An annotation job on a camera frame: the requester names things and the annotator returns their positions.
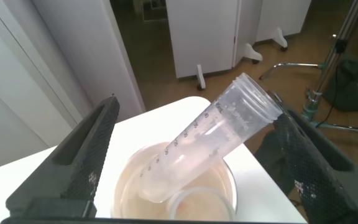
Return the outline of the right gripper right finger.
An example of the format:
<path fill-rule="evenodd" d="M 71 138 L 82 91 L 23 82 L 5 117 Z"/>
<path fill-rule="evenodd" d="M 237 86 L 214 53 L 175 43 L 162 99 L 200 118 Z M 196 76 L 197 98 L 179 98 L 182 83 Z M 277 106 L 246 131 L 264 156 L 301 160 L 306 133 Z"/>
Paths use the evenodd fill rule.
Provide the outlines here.
<path fill-rule="evenodd" d="M 282 153 L 310 223 L 358 223 L 358 165 L 323 133 L 268 92 Z"/>

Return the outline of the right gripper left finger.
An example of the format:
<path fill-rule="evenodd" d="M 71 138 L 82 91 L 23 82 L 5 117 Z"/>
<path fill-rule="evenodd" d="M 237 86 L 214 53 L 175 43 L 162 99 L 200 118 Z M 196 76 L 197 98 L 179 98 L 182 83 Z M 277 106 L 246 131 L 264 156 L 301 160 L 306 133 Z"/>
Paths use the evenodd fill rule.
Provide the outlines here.
<path fill-rule="evenodd" d="M 11 217 L 96 215 L 94 197 L 120 104 L 104 99 L 7 198 Z"/>

